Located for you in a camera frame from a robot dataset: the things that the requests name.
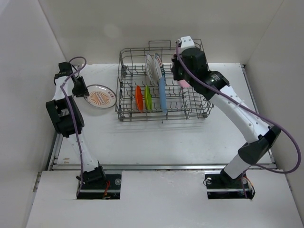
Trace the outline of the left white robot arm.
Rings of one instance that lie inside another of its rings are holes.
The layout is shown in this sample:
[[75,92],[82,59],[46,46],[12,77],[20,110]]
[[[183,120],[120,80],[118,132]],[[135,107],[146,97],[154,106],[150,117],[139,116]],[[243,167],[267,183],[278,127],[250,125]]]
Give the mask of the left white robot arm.
[[84,119],[74,100],[86,97],[88,89],[82,76],[75,74],[69,62],[58,64],[59,72],[54,76],[56,86],[54,97],[46,102],[46,109],[56,132],[66,138],[79,158],[81,174],[78,180],[84,185],[102,188],[106,184],[106,175],[99,161],[89,151],[84,138]]

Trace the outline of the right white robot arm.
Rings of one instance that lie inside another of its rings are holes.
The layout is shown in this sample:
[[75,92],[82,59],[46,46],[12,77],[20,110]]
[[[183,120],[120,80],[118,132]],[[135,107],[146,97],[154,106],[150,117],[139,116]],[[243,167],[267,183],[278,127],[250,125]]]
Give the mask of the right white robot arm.
[[246,169],[256,165],[271,149],[281,129],[275,124],[269,125],[247,105],[243,105],[229,81],[219,71],[209,69],[205,53],[198,47],[176,47],[172,63],[174,80],[182,87],[192,87],[219,108],[246,141],[220,172],[221,184],[231,187]]

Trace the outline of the pink plastic plate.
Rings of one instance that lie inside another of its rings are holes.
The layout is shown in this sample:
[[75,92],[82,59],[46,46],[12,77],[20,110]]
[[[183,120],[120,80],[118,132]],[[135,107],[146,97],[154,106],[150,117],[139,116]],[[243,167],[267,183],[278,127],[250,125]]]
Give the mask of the pink plastic plate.
[[186,81],[186,80],[179,80],[177,83],[182,87],[182,88],[189,88],[191,85]]

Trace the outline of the white plate grey floral pattern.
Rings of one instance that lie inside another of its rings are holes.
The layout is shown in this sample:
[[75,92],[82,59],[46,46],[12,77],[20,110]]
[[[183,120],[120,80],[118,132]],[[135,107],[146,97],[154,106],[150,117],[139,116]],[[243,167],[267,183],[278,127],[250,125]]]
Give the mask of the white plate grey floral pattern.
[[147,76],[149,77],[151,83],[154,86],[158,86],[159,78],[155,73],[155,63],[151,54],[149,53],[147,53],[145,56],[145,67],[146,67]]

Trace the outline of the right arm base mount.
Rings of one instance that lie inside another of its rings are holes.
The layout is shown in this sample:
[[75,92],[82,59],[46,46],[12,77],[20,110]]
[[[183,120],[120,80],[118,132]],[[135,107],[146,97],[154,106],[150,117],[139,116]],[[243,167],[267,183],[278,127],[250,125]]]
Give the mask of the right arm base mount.
[[209,200],[252,200],[256,194],[254,186],[245,174],[232,182],[225,183],[219,173],[206,173],[203,184],[207,188]]

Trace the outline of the lime green plastic plate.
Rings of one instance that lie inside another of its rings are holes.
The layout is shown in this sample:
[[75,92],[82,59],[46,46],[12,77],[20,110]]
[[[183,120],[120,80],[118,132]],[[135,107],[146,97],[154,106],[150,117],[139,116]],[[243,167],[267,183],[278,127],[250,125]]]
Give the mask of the lime green plastic plate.
[[148,111],[152,111],[152,95],[150,93],[150,88],[148,85],[145,87],[144,98],[145,98],[146,109]]

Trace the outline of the white plate green red rim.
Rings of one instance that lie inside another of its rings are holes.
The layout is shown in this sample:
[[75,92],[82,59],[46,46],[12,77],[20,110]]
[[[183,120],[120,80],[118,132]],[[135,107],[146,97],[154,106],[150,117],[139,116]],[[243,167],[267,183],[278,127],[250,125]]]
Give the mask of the white plate green red rim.
[[156,74],[158,78],[161,79],[163,76],[165,76],[165,71],[163,68],[161,57],[158,53],[154,54],[154,64],[155,64]]

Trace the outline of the white plate orange sunburst pattern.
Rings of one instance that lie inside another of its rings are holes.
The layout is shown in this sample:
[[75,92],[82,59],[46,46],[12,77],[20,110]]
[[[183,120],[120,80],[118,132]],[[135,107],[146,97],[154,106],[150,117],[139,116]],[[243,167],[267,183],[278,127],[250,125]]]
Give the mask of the white plate orange sunburst pattern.
[[116,93],[104,85],[88,85],[85,100],[93,107],[100,109],[112,108],[117,103]]

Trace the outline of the light blue plastic plate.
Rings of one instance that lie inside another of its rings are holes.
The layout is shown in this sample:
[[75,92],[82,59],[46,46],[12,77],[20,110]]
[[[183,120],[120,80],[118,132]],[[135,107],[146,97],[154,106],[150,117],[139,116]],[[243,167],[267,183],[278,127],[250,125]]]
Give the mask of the light blue plastic plate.
[[160,108],[163,113],[167,114],[167,102],[165,91],[165,76],[162,76],[159,80],[159,96],[160,96]]

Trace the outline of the orange plastic plate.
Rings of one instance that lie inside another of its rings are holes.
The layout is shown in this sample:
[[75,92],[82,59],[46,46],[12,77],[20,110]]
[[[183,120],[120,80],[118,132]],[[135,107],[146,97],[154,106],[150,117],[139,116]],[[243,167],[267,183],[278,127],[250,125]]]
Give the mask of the orange plastic plate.
[[140,113],[143,112],[143,95],[141,93],[141,88],[137,85],[135,88],[135,101],[136,107]]

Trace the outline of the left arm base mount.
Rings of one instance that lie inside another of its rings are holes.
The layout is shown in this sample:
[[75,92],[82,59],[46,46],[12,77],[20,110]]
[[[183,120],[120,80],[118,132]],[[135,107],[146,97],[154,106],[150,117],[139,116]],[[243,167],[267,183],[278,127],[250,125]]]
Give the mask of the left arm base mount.
[[106,180],[83,183],[76,198],[79,200],[119,200],[122,174],[107,174]]

